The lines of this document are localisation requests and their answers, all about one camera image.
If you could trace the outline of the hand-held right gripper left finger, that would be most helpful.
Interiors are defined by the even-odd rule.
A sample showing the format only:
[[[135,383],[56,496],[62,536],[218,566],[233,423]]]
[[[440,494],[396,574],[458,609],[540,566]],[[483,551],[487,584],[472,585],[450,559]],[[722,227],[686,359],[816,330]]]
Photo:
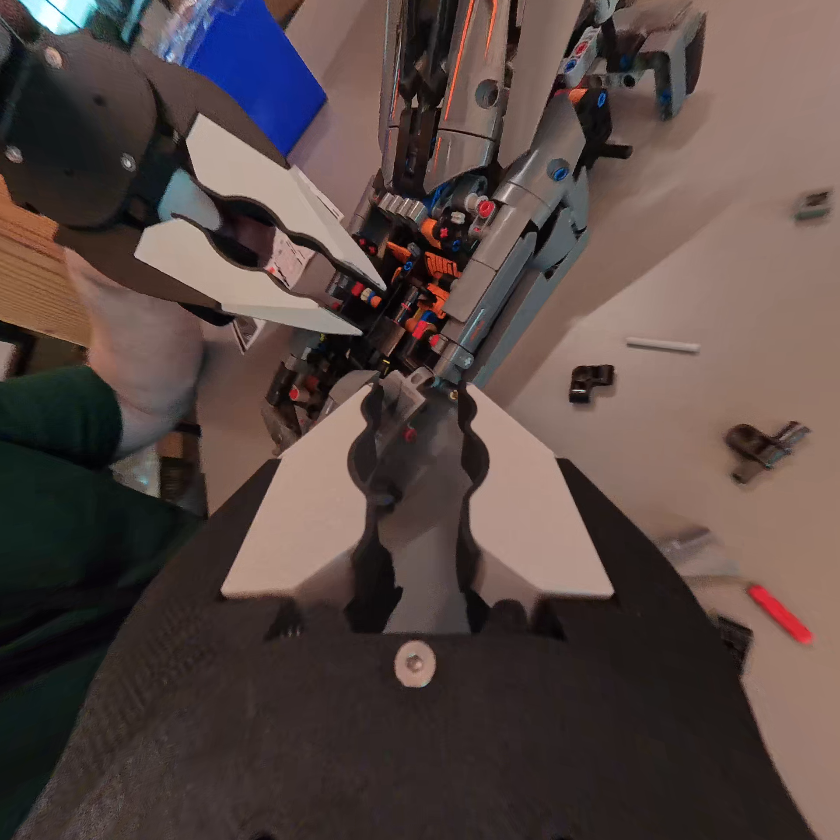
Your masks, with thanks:
[[[384,390],[371,380],[278,458],[222,583],[227,600],[330,604],[355,632],[381,632],[399,603],[379,517],[394,500],[374,478]]]

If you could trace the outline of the blue box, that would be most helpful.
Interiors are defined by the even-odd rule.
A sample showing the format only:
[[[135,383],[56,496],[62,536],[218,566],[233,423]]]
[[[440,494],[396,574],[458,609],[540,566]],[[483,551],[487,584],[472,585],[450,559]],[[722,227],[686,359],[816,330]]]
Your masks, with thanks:
[[[288,156],[328,97],[263,1],[198,2],[183,67],[246,111]]]

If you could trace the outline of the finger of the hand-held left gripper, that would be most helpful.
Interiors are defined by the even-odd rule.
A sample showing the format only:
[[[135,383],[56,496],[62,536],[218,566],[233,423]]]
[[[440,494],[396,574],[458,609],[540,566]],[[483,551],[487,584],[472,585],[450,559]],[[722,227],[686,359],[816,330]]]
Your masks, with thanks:
[[[134,256],[215,300],[227,313],[315,333],[362,334],[334,311],[277,284],[269,272],[230,261],[189,220],[176,218],[147,227]]]
[[[206,192],[264,208],[289,238],[319,250],[346,274],[384,290],[368,256],[296,169],[286,169],[199,115],[186,137],[197,180]]]

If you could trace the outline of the wooden beam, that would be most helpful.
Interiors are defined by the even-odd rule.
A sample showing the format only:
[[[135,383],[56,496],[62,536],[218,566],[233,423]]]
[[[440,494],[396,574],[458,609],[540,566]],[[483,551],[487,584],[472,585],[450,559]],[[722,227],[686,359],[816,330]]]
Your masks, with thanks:
[[[17,206],[1,181],[1,320],[87,347],[88,315],[56,232],[52,220]]]

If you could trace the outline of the printed instruction sheet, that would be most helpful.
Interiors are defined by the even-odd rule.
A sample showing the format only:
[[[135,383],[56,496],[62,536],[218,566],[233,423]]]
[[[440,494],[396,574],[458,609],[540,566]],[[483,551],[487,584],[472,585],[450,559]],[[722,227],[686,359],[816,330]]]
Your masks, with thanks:
[[[245,355],[247,353],[263,333],[266,325],[267,321],[263,319],[243,315],[234,317],[230,326],[241,354]]]

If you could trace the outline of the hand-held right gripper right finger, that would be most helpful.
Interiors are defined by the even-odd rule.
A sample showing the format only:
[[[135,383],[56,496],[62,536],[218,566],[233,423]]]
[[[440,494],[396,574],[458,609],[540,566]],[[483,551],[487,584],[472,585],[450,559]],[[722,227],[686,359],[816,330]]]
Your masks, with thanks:
[[[456,578],[469,629],[512,602],[530,622],[550,599],[605,602],[613,583],[554,452],[477,386],[458,388],[460,465],[469,479]]]

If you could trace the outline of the person's left hand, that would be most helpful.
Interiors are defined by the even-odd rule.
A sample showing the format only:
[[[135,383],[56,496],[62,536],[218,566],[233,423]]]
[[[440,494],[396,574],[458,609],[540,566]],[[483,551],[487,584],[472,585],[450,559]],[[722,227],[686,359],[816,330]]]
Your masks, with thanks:
[[[69,248],[64,256],[91,327],[88,364],[119,405],[120,460],[157,443],[191,412],[204,361],[200,322],[175,302],[121,286]]]

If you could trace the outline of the person's left forearm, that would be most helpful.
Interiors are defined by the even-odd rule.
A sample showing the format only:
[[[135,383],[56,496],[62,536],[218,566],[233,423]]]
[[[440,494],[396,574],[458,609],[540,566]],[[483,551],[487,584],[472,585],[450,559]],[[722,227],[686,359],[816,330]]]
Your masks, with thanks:
[[[127,615],[202,523],[112,477],[122,433],[87,366],[2,383],[2,838],[47,785]]]

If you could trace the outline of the large grey lego car model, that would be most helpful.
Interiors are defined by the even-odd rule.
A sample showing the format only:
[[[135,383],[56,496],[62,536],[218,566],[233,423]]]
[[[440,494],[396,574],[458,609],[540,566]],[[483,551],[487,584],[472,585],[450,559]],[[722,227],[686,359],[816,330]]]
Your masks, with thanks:
[[[283,454],[394,371],[484,386],[581,256],[589,176],[626,159],[610,95],[654,79],[674,118],[700,77],[697,2],[388,2],[381,167],[348,224],[385,289],[334,271],[359,336],[299,331],[262,405]]]

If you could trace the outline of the dark lego piece grey axle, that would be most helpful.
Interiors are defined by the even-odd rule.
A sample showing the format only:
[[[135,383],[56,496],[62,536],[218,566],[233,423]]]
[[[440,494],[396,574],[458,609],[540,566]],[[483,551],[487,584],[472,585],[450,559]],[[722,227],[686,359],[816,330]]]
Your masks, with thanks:
[[[765,434],[749,424],[731,427],[723,438],[726,446],[738,457],[731,478],[740,486],[747,485],[791,456],[811,432],[809,427],[797,422],[787,423],[774,435]]]

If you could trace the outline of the small green grey lego piece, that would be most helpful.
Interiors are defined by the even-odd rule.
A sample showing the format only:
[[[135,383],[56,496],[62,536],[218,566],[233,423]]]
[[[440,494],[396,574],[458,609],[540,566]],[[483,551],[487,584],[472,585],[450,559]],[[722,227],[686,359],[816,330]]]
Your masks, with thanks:
[[[796,224],[815,224],[826,221],[833,213],[834,189],[804,193],[797,197],[792,219]]]

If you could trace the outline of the grey lego piece red pin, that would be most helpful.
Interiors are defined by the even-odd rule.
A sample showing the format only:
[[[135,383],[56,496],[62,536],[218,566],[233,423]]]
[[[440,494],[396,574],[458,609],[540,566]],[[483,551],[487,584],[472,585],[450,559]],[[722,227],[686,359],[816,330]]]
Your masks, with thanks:
[[[381,421],[370,489],[376,510],[393,512],[456,436],[459,390],[429,371],[394,371],[381,381]]]

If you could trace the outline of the black lego connector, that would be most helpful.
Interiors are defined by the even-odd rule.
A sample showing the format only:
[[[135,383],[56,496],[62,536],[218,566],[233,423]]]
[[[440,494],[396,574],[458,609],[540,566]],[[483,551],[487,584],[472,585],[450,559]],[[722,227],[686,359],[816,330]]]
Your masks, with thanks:
[[[575,405],[590,404],[597,388],[612,388],[615,367],[611,364],[578,365],[570,377],[569,402]]]

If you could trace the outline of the grey flat piece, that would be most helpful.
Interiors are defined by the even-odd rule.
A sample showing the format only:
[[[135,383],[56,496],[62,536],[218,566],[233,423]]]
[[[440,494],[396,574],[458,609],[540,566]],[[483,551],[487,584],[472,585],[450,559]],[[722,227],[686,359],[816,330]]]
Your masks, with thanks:
[[[708,528],[692,527],[669,534],[655,544],[669,562],[679,565],[702,551],[712,540]]]

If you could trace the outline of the black lego piece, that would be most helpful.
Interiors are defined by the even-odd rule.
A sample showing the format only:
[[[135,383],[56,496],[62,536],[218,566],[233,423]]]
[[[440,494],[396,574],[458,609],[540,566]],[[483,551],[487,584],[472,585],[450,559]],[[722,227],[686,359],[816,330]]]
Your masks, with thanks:
[[[710,618],[717,628],[725,648],[732,656],[739,674],[742,676],[753,646],[753,630],[720,614],[714,614]]]

